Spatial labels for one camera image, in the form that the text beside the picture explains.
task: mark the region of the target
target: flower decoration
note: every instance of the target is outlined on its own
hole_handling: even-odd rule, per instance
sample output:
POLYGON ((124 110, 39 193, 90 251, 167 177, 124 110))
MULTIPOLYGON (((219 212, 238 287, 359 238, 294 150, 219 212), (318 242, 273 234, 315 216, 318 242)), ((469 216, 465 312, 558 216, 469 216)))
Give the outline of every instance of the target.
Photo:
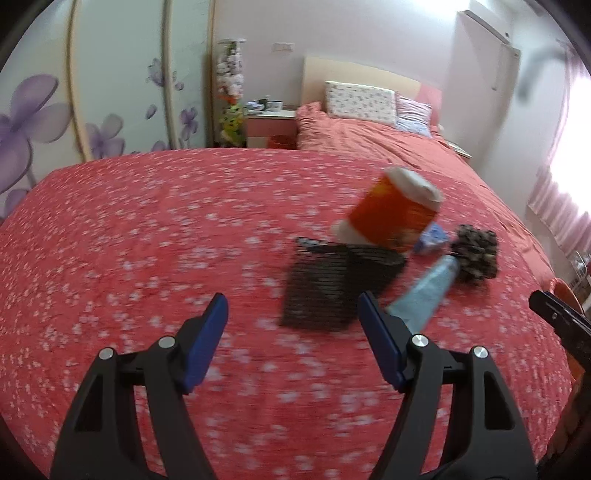
MULTIPOLYGON (((159 87, 164 87, 165 77, 164 71, 162 70, 162 62, 160 59, 154 59, 152 64, 148 66, 148 79, 147 82, 153 82, 159 87)), ((173 72, 173 82, 177 81, 177 72, 173 72)), ((180 82, 174 86, 177 90, 184 89, 184 83, 180 82)))
POLYGON ((14 90, 10 115, 0 113, 0 193, 15 185, 31 167, 31 141, 55 142, 68 128, 70 105, 45 106, 58 84, 52 75, 29 77, 14 90))
POLYGON ((154 59, 152 65, 148 67, 148 80, 152 80, 159 87, 164 86, 164 73, 159 59, 154 59))
POLYGON ((86 124, 92 157, 119 157, 125 150, 125 139, 117 137, 123 128, 123 119, 114 113, 108 115, 100 129, 95 124, 86 124))
POLYGON ((4 202, 4 218, 8 218, 19 203, 27 196, 29 191, 27 189, 12 189, 6 196, 4 202))
POLYGON ((192 107, 190 110, 183 110, 180 115, 181 123, 184 125, 183 131, 181 132, 181 138, 188 141, 191 134, 197 133, 199 123, 195 120, 197 116, 197 110, 192 107))
POLYGON ((148 107, 148 111, 146 112, 146 120, 150 120, 158 111, 158 107, 154 104, 148 107))
POLYGON ((152 147, 153 152, 162 152, 164 150, 169 150, 169 147, 162 140, 158 140, 152 147))

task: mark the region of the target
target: bed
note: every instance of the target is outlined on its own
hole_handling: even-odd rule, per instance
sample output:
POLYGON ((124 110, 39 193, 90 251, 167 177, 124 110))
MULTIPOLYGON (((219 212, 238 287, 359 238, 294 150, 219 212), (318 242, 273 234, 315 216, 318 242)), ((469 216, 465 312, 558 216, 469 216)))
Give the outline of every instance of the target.
MULTIPOLYGON (((219 478, 366 478, 401 399, 360 324, 312 333, 278 323, 296 237, 330 239, 330 226, 385 165, 315 151, 209 149, 52 172, 0 227, 0 411, 35 464, 48 472, 101 348, 146 348, 219 291, 229 323, 204 384, 186 398, 219 478)), ((539 458, 570 391, 558 339, 527 308, 539 285, 468 183, 423 174, 447 197, 446 230, 466 221, 491 228, 502 252, 499 276, 454 287, 424 333, 448 349, 490 349, 539 458)), ((433 261, 411 257, 381 303, 433 261)), ((441 454, 449 407, 444 390, 427 468, 441 454)), ((137 412, 148 464, 162 472, 139 389, 137 412)))
POLYGON ((539 285, 547 286, 554 277, 548 257, 534 235, 439 134, 441 91, 385 70, 307 57, 301 100, 303 106, 297 112, 299 150, 347 155, 360 161, 371 159, 384 165, 433 171, 465 182, 501 223, 539 285), (399 132, 374 122, 329 118, 323 111, 324 83, 327 80, 391 89, 430 104, 433 107, 433 138, 399 132))

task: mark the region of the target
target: cup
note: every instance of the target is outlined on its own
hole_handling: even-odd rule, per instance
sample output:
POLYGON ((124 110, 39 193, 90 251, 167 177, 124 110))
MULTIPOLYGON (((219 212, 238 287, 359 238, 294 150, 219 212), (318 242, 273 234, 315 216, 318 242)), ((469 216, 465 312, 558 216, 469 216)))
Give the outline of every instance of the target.
POLYGON ((345 244, 377 245, 405 253, 433 221, 442 202, 439 189, 418 173, 388 168, 333 232, 345 244))
POLYGON ((283 102, 279 100, 269 100, 267 102, 267 110, 270 112, 281 112, 283 110, 283 102))

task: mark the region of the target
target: curtain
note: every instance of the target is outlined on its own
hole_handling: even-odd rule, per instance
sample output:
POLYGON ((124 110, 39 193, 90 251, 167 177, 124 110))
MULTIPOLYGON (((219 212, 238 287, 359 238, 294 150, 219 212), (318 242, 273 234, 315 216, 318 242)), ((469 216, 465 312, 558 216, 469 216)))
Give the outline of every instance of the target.
POLYGON ((591 76, 569 48, 560 122, 528 202, 567 255, 591 250, 590 137, 591 76))

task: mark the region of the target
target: drawer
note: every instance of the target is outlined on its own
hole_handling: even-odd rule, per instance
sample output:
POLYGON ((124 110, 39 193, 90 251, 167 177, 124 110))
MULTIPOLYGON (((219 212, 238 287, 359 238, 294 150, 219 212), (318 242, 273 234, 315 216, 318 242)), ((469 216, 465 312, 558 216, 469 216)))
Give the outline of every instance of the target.
POLYGON ((273 135, 287 135, 295 137, 297 126, 295 120, 279 118, 249 118, 246 121, 247 137, 272 137, 273 135))

